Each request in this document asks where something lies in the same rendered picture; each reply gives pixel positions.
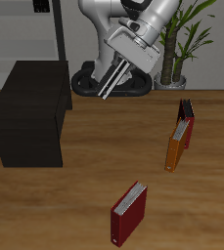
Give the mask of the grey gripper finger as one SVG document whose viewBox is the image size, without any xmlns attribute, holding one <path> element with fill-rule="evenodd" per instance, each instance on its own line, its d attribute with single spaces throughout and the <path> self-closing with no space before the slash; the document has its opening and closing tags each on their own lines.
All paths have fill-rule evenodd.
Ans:
<svg viewBox="0 0 224 250">
<path fill-rule="evenodd" d="M 129 66 L 130 66 L 130 63 L 129 63 L 129 62 L 123 62 L 123 70 L 122 70 L 121 78 L 122 78 L 122 76 L 124 75 L 124 73 L 126 72 L 126 70 L 128 69 Z M 101 96 L 101 97 L 102 97 L 103 100 L 105 100 L 108 96 Z"/>
<path fill-rule="evenodd" d="M 121 78 L 123 70 L 123 60 L 119 60 L 117 64 L 112 64 L 107 73 L 97 86 L 97 94 L 99 96 L 108 96 L 115 84 Z"/>
</svg>

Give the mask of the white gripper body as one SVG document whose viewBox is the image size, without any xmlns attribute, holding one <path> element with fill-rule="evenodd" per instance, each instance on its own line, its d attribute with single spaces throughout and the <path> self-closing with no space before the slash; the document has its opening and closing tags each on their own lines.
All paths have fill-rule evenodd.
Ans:
<svg viewBox="0 0 224 250">
<path fill-rule="evenodd" d="M 104 41 L 128 62 L 145 73 L 150 73 L 160 57 L 160 51 L 155 45 L 143 48 L 135 38 L 136 35 L 127 27 L 113 26 L 105 35 Z"/>
</svg>

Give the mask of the dark red black book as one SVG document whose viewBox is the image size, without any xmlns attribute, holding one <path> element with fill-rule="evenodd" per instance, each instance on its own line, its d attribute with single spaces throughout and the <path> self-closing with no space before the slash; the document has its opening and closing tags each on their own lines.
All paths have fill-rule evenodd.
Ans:
<svg viewBox="0 0 224 250">
<path fill-rule="evenodd" d="M 180 100 L 177 119 L 181 119 L 181 120 L 185 120 L 185 121 L 189 122 L 186 142 L 184 145 L 184 149 L 188 149 L 189 144 L 190 144 L 190 139 L 192 136 L 194 121 L 195 121 L 195 115 L 194 115 L 194 111 L 193 111 L 193 107 L 192 107 L 192 103 L 191 103 L 190 99 L 187 99 L 187 100 L 181 99 Z"/>
</svg>

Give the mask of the orange book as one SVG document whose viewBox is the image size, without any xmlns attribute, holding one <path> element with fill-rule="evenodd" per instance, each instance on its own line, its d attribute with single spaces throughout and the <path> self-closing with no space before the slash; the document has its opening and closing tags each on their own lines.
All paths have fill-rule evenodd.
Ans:
<svg viewBox="0 0 224 250">
<path fill-rule="evenodd" d="M 179 119 L 176 127 L 169 137 L 168 149 L 165 159 L 164 170 L 173 173 L 178 165 L 180 157 L 184 151 L 189 121 Z"/>
</svg>

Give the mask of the white shelf unit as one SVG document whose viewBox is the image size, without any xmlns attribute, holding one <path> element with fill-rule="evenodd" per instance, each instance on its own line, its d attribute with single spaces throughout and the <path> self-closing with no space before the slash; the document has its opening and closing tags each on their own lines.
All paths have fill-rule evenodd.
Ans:
<svg viewBox="0 0 224 250">
<path fill-rule="evenodd" d="M 61 0 L 35 13 L 32 0 L 0 0 L 0 90 L 16 61 L 65 61 Z"/>
</svg>

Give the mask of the green pot plant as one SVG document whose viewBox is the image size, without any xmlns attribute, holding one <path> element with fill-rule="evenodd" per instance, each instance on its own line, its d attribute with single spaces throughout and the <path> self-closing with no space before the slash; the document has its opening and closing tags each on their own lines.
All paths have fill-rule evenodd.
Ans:
<svg viewBox="0 0 224 250">
<path fill-rule="evenodd" d="M 162 70 L 154 78 L 156 90 L 184 90 L 187 84 L 186 77 L 181 74 L 183 63 L 187 59 L 195 59 L 194 51 L 199 47 L 211 44 L 206 40 L 210 27 L 195 37 L 201 21 L 187 23 L 205 8 L 211 6 L 216 0 L 199 0 L 187 9 L 182 8 L 183 0 L 178 0 L 178 9 L 160 33 L 159 43 L 164 47 Z"/>
</svg>

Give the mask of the dark brown desk caddy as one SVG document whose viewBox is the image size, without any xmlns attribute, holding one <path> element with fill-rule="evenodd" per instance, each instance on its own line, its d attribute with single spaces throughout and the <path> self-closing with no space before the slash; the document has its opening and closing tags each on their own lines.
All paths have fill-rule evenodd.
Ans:
<svg viewBox="0 0 224 250">
<path fill-rule="evenodd" d="M 72 109 L 66 61 L 18 61 L 0 92 L 5 167 L 61 167 L 61 133 Z"/>
</svg>

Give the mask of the small black box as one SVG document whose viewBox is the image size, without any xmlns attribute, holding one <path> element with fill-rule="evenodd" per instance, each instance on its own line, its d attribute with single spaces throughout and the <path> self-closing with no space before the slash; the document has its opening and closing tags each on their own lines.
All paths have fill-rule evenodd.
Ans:
<svg viewBox="0 0 224 250">
<path fill-rule="evenodd" d="M 49 0 L 32 0 L 33 10 L 35 13 L 49 13 Z"/>
</svg>

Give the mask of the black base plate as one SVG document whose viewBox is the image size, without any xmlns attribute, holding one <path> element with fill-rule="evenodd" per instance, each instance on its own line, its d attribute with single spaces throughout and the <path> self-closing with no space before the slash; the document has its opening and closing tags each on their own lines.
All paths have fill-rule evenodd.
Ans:
<svg viewBox="0 0 224 250">
<path fill-rule="evenodd" d="M 93 61 L 84 62 L 81 69 L 71 78 L 71 88 L 82 97 L 96 97 L 98 82 L 91 77 L 94 71 Z M 147 95 L 153 87 L 152 77 L 136 68 L 131 71 L 132 77 L 121 85 L 116 85 L 111 97 L 141 97 Z"/>
</svg>

